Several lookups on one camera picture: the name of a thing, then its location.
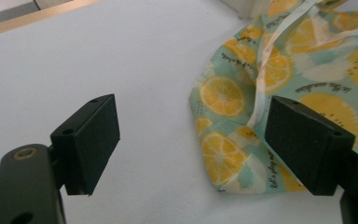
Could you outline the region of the lemon print cloth bag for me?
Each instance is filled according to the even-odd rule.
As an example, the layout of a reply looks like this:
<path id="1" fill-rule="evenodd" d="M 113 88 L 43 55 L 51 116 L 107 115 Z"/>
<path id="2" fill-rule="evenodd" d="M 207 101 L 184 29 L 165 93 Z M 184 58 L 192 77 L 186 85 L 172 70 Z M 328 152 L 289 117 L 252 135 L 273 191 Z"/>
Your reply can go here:
<path id="1" fill-rule="evenodd" d="M 302 190 L 265 141 L 272 96 L 299 101 L 353 133 L 358 152 L 358 10 L 348 0 L 268 0 L 223 44 L 190 94 L 214 187 Z"/>

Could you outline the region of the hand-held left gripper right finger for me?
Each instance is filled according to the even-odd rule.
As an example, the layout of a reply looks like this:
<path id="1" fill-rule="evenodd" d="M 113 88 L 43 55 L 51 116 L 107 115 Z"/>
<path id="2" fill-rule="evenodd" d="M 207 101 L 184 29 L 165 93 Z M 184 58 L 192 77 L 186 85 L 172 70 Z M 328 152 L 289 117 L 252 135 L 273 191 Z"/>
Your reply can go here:
<path id="1" fill-rule="evenodd" d="M 274 96 L 265 140 L 310 193 L 331 196 L 337 186 L 355 192 L 355 135 L 333 121 L 300 102 Z"/>

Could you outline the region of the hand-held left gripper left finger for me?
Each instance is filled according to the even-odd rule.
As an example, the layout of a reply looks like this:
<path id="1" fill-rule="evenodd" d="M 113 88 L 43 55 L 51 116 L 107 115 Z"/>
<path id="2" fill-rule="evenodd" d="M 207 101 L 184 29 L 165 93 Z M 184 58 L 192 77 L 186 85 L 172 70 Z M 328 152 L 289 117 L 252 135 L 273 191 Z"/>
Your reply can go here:
<path id="1" fill-rule="evenodd" d="M 51 135 L 68 195 L 91 195 L 120 140 L 114 94 L 85 103 Z"/>

